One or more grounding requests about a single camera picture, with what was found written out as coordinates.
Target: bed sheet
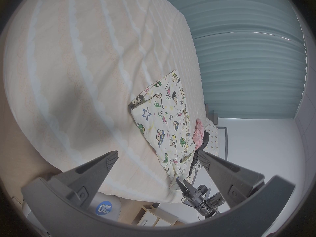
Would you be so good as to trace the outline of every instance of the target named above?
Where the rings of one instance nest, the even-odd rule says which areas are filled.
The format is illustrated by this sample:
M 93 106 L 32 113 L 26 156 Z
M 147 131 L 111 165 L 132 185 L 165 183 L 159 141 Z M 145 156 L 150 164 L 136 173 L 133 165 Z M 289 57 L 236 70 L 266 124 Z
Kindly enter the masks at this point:
M 190 29 L 169 2 L 27 0 L 10 26 L 3 69 L 11 111 L 45 160 L 67 171 L 117 150 L 100 192 L 180 202 L 127 108 L 177 69 L 191 120 L 206 120 Z

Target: blue star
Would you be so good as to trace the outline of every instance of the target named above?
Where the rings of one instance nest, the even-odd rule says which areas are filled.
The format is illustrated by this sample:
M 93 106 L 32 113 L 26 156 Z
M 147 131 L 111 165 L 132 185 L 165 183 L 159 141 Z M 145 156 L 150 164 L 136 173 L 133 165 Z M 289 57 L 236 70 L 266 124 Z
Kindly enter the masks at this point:
M 142 117 L 146 118 L 146 121 L 148 121 L 148 117 L 151 115 L 151 113 L 148 110 L 148 107 L 146 110 L 143 108 L 143 111 L 144 111 L 144 114 L 142 115 Z

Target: white cloth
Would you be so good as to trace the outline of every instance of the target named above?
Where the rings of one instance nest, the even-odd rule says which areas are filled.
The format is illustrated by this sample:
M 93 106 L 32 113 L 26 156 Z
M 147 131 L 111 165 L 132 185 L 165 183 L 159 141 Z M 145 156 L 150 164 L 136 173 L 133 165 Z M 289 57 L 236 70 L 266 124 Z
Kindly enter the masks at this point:
M 10 26 L 3 69 L 12 113 L 45 160 L 67 171 L 117 150 L 100 192 L 180 202 L 127 108 L 177 69 L 191 120 L 206 119 L 190 29 L 169 2 L 27 0 Z
M 178 72 L 174 70 L 148 86 L 130 103 L 130 107 L 137 127 L 155 149 L 171 180 L 170 189 L 181 192 L 176 180 L 190 182 L 195 144 L 190 134 L 190 114 Z

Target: wooden floor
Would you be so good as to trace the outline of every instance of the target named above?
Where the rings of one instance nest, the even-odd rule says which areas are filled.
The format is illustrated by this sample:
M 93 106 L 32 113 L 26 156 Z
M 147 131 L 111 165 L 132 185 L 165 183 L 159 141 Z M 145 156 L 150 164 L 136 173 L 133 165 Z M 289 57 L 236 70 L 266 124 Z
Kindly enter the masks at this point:
M 0 179 L 12 197 L 14 204 L 22 210 L 21 187 L 46 173 L 58 174 L 60 171 L 49 164 L 35 150 L 16 123 L 3 85 L 3 53 L 8 25 L 0 36 Z M 121 214 L 118 221 L 130 224 L 139 213 L 142 205 L 152 203 L 120 198 Z

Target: teal curtain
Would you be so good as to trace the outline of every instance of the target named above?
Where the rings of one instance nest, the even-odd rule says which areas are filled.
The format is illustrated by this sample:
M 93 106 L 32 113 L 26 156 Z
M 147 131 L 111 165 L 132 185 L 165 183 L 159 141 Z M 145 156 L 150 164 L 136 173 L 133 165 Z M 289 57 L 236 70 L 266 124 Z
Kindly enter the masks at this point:
M 204 101 L 224 118 L 293 118 L 306 48 L 288 0 L 168 0 L 186 18 Z

